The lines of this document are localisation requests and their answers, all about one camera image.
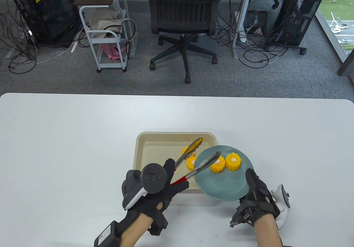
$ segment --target car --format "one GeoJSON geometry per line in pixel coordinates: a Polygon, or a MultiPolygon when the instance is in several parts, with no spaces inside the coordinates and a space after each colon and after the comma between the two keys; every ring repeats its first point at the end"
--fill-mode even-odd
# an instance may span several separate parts
{"type": "Polygon", "coordinates": [[[331,28],[331,31],[333,34],[340,33],[340,28],[334,27],[334,28],[331,28]]]}
{"type": "Polygon", "coordinates": [[[349,44],[350,41],[349,39],[343,38],[341,44],[349,44]]]}
{"type": "Polygon", "coordinates": [[[338,27],[339,29],[346,29],[346,28],[348,28],[348,25],[347,24],[338,24],[338,25],[336,25],[336,27],[338,27]]]}

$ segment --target metal tongs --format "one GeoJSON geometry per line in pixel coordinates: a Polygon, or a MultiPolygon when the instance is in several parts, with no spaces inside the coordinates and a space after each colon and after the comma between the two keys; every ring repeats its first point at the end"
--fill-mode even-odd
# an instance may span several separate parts
{"type": "Polygon", "coordinates": [[[218,160],[218,158],[220,156],[221,156],[221,152],[216,152],[214,155],[212,155],[211,157],[209,157],[208,159],[206,159],[202,163],[200,163],[200,165],[196,169],[194,169],[191,172],[187,173],[186,175],[184,175],[179,180],[176,180],[174,183],[172,183],[172,185],[180,183],[182,181],[189,180],[190,178],[194,177],[199,172],[205,170],[206,168],[208,168],[209,166],[214,164],[214,162],[216,162],[216,160],[218,160]]]}
{"type": "Polygon", "coordinates": [[[175,162],[175,170],[182,164],[182,162],[185,159],[190,157],[193,154],[193,152],[195,152],[198,149],[198,147],[201,145],[202,142],[203,142],[203,138],[199,137],[198,139],[194,140],[193,143],[190,144],[190,146],[188,146],[186,151],[184,151],[181,157],[175,162]]]}

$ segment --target chair backrest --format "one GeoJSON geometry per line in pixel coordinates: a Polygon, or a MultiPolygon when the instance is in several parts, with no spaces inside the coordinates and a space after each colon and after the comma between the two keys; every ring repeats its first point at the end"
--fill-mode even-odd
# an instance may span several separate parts
{"type": "Polygon", "coordinates": [[[149,0],[152,32],[215,34],[220,0],[149,0]]]}

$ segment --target teal plate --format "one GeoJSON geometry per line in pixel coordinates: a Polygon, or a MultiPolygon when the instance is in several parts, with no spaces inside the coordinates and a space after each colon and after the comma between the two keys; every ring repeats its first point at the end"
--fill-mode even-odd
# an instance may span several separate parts
{"type": "Polygon", "coordinates": [[[220,201],[235,201],[244,197],[249,190],[246,181],[246,169],[253,169],[252,163],[240,150],[231,146],[212,146],[204,150],[197,157],[194,167],[199,166],[201,162],[208,159],[217,151],[222,152],[222,156],[230,153],[236,153],[241,158],[241,166],[236,171],[229,171],[225,168],[220,173],[214,173],[210,169],[205,169],[198,173],[194,178],[200,190],[211,198],[220,201]]]}

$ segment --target barcode label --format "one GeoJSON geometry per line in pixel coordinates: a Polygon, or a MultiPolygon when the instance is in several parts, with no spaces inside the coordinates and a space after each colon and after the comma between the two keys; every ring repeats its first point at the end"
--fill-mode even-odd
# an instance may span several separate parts
{"type": "Polygon", "coordinates": [[[98,244],[100,245],[105,238],[110,235],[110,225],[98,236],[98,244]]]}

